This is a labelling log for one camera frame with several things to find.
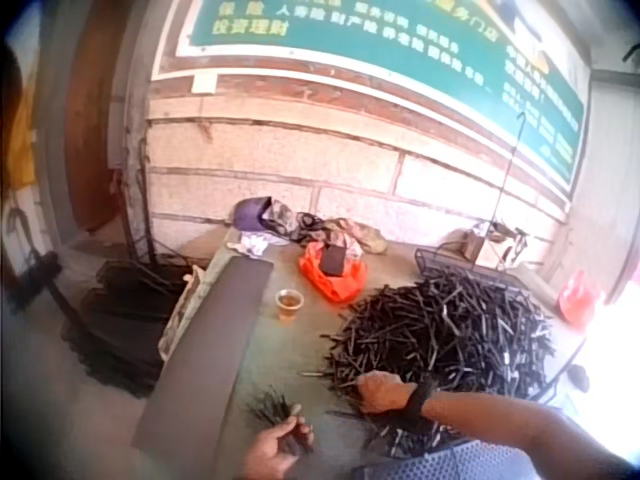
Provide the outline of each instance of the small cup of tea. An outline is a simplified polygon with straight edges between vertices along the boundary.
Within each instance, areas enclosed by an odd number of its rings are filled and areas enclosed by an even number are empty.
[[[280,290],[276,295],[278,317],[281,322],[291,322],[304,304],[304,297],[297,290]]]

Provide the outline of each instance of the sign board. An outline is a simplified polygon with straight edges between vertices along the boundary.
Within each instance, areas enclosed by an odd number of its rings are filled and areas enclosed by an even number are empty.
[[[194,6],[189,45],[179,55],[272,46],[348,59],[360,71],[366,69],[357,65],[379,67],[512,143],[524,111],[520,150],[558,183],[571,184],[589,69],[536,0],[196,0]]]

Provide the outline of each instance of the green sign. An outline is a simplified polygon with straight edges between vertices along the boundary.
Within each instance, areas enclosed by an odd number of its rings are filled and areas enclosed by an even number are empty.
[[[524,111],[525,152],[568,185],[584,105],[514,5],[514,0],[202,0],[189,42],[199,48],[281,46],[382,67],[459,102],[512,137],[520,128],[517,114]]]

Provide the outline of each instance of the hand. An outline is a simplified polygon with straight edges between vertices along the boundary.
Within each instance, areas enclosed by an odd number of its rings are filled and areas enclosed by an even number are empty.
[[[307,437],[309,445],[313,442],[311,427],[305,424],[304,417],[293,415],[284,423],[264,430],[257,437],[244,459],[244,478],[248,480],[281,480],[291,466],[298,460],[295,455],[280,453],[278,440],[294,429]]]
[[[362,397],[362,411],[365,413],[401,410],[416,388],[415,384],[402,383],[398,375],[377,370],[360,375],[357,384]]]

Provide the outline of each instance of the plastic bag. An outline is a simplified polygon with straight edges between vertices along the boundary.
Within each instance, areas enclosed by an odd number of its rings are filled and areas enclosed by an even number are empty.
[[[344,274],[341,277],[327,277],[320,271],[322,242],[307,245],[300,257],[300,270],[315,287],[331,302],[341,303],[353,300],[367,282],[367,266],[361,260],[345,259]]]
[[[568,323],[584,330],[593,318],[596,305],[602,300],[604,293],[590,287],[585,273],[580,270],[573,274],[560,293],[558,307]]]

